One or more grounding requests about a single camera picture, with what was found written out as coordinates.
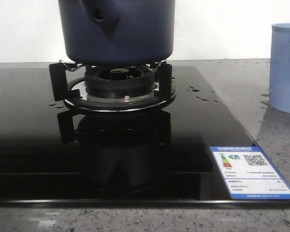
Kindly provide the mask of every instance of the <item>gas stove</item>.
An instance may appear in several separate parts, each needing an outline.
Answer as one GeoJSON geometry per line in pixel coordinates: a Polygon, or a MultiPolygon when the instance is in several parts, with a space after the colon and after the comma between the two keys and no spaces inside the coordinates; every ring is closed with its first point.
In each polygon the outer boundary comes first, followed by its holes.
{"type": "Polygon", "coordinates": [[[59,101],[47,68],[0,69],[0,206],[290,207],[232,197],[210,148],[258,145],[196,68],[173,66],[163,104],[74,107],[92,69],[64,74],[59,101]]]}

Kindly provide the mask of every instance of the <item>speckled countertop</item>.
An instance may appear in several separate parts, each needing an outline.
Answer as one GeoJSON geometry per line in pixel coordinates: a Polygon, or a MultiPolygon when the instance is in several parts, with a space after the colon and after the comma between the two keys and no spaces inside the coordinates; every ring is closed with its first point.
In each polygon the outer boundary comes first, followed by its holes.
{"type": "MultiPolygon", "coordinates": [[[[290,184],[290,114],[268,106],[269,59],[170,63],[199,69],[290,184]]],[[[0,208],[0,232],[33,231],[290,232],[290,209],[0,208]]]]}

